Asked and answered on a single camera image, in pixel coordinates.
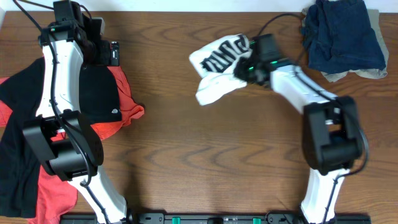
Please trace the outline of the white t-shirt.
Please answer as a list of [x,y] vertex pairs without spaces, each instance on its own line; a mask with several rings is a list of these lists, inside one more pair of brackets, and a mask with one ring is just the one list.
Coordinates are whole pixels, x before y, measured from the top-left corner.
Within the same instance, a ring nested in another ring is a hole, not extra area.
[[194,51],[189,61],[201,77],[195,97],[201,106],[209,105],[222,96],[247,86],[234,76],[241,59],[251,56],[249,39],[243,34],[227,35]]

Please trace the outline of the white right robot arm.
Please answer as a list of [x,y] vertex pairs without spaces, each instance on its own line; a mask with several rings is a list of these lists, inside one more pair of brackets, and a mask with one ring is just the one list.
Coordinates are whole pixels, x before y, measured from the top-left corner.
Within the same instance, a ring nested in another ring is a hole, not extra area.
[[235,77],[269,85],[302,115],[302,150],[310,174],[300,206],[300,221],[334,223],[334,207],[344,179],[358,173],[352,169],[356,159],[368,156],[356,103],[311,80],[296,63],[283,56],[273,35],[253,38],[249,49],[252,53],[238,61]]

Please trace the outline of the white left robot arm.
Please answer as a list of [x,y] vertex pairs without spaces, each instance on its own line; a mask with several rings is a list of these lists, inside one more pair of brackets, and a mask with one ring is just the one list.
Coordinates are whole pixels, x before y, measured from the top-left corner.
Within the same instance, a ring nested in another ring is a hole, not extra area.
[[46,173],[76,188],[95,211],[96,223],[132,223],[126,199],[103,168],[100,137],[80,109],[80,71],[85,65],[119,65],[119,44],[103,40],[105,22],[82,13],[75,1],[55,1],[55,22],[40,28],[44,84],[35,118],[23,135]]

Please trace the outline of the black t-shirt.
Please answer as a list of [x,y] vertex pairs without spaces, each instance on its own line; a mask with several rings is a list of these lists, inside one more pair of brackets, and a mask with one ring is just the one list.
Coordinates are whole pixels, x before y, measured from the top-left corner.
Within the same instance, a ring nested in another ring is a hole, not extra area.
[[[12,111],[1,138],[1,215],[34,218],[40,163],[25,142],[24,122],[34,119],[42,97],[45,60],[38,58],[1,84]],[[80,71],[80,109],[91,124],[121,120],[115,77],[106,66]]]

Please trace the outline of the red-orange t-shirt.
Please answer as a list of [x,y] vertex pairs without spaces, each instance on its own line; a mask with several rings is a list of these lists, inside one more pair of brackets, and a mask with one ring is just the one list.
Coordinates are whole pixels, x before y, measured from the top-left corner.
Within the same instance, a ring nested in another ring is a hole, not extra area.
[[[132,119],[138,119],[144,114],[144,108],[134,102],[131,89],[121,67],[108,67],[113,73],[118,86],[121,120],[110,123],[91,124],[100,139],[105,140],[116,134],[123,126],[130,125]],[[1,101],[1,126],[6,124],[11,115],[11,109]],[[77,202],[76,188],[61,181],[55,175],[48,175],[40,165],[36,214],[34,218],[26,218],[29,223],[59,223],[61,215],[69,212]]]

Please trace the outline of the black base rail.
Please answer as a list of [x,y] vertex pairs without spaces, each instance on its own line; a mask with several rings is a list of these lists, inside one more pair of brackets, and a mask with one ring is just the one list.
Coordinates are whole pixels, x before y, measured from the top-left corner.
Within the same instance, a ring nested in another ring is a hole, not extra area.
[[[96,215],[62,215],[61,224],[99,223]],[[162,213],[139,213],[117,223],[138,224],[295,224],[307,223],[304,217],[294,213],[268,212],[266,215],[164,215]],[[337,215],[326,223],[371,224],[367,215]]]

